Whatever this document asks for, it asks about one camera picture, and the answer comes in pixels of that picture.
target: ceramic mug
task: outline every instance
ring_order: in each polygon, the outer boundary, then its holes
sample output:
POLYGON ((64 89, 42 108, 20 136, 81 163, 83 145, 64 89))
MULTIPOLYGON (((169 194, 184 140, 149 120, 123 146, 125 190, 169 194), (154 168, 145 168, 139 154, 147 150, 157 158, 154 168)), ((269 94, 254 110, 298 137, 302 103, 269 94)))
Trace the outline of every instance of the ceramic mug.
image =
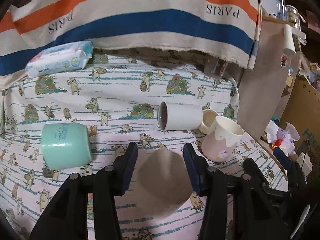
POLYGON ((199 127, 199 130, 204 134, 208 134, 211 125, 213 124, 214 120, 219 114, 216 111, 211 109, 206 109, 202 111, 202 114, 203 114, 203 120, 202 120, 201 126, 199 127))
POLYGON ((87 127, 80 123, 49 123, 41 133, 41 151, 51 170, 75 168, 92 161, 87 127))
POLYGON ((203 154, 211 161, 221 163, 229 158, 244 135, 235 121, 217 116, 201 145, 203 154))
POLYGON ((198 129, 202 123, 201 106, 161 102, 158 124, 161 131, 198 129))

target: paper roll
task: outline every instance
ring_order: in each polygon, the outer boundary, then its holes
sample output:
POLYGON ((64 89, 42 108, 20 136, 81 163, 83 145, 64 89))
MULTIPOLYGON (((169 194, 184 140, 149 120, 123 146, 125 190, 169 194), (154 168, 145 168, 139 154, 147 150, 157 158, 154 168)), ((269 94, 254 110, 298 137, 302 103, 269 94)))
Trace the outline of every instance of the paper roll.
POLYGON ((284 25, 284 49, 283 53, 289 57, 293 57, 296 54, 292 38, 292 27, 289 24, 284 25))

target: plastic bag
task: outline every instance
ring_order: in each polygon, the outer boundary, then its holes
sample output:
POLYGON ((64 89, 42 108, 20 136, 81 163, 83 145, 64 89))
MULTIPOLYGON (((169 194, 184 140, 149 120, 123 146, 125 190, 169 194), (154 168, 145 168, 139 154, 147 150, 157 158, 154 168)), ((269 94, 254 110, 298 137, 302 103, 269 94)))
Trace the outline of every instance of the plastic bag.
POLYGON ((48 48, 39 52, 28 62, 25 73, 34 78, 83 69, 92 58, 92 51, 93 45, 90 41, 72 42, 48 48))

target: red object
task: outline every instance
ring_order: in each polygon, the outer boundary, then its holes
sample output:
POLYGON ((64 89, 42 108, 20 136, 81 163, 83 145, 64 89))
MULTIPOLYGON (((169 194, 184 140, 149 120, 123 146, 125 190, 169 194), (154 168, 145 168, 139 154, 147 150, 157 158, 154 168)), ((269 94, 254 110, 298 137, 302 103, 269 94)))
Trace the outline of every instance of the red object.
POLYGON ((274 144, 275 146, 279 147, 282 144, 282 139, 278 139, 274 144))

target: pink cup with white drip pattern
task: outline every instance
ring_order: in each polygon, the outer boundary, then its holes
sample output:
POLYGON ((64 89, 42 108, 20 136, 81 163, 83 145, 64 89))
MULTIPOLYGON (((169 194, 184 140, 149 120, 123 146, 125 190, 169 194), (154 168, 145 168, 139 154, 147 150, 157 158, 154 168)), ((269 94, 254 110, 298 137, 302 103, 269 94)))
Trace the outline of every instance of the pink cup with white drip pattern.
POLYGON ((229 158, 244 135, 235 121, 217 116, 201 145, 203 154, 211 161, 221 163, 229 158))

